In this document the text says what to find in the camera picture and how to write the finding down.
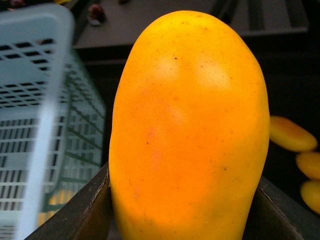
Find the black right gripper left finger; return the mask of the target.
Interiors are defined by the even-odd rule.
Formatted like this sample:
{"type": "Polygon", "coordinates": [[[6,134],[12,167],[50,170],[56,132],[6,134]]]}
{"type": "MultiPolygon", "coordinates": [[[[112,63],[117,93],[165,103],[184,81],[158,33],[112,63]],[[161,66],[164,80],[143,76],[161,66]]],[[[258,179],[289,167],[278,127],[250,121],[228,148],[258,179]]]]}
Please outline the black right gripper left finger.
{"type": "Polygon", "coordinates": [[[27,240],[106,240],[111,227],[109,168],[98,173],[27,240]]]}

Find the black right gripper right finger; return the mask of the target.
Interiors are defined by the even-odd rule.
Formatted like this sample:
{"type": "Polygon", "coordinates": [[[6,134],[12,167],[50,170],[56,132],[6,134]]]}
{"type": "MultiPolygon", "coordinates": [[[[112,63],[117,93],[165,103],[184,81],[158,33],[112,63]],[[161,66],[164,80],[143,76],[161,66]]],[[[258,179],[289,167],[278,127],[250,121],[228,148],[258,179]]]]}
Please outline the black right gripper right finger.
{"type": "Polygon", "coordinates": [[[320,218],[262,176],[253,197],[243,238],[318,240],[320,218]]]}

